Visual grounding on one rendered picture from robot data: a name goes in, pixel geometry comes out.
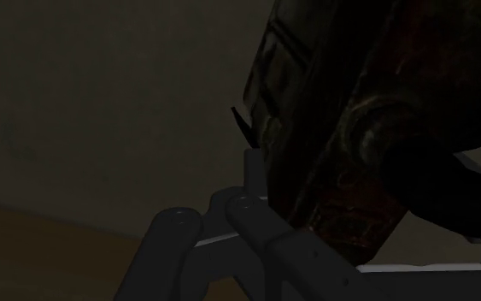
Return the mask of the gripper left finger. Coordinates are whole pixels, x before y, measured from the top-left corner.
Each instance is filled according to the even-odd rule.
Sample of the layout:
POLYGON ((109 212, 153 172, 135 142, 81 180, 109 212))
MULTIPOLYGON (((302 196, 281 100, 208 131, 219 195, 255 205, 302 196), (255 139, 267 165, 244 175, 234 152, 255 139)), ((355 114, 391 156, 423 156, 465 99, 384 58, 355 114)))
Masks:
POLYGON ((208 212, 155 216, 114 301, 203 301, 232 277, 249 301, 373 301, 374 287, 314 233, 267 204, 261 152, 243 154, 244 183, 213 196, 208 212))

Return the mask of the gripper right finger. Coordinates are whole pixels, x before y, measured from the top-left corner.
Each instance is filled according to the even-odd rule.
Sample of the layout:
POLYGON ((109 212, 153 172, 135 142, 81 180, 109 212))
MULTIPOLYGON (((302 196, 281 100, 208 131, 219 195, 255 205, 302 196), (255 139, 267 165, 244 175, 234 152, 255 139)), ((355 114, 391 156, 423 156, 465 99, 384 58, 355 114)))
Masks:
POLYGON ((481 174, 433 140, 404 140, 382 155, 387 192, 414 215, 481 240, 481 174))

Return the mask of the dark brown patterned object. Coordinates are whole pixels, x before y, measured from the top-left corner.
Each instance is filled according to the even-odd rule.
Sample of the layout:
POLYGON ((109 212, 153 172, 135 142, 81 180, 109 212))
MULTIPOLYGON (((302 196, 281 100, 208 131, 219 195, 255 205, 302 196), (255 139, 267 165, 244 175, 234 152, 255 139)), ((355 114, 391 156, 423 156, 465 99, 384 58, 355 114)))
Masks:
POLYGON ((367 263, 405 215, 385 150, 481 147, 481 0, 275 0, 243 102, 270 205, 367 263))

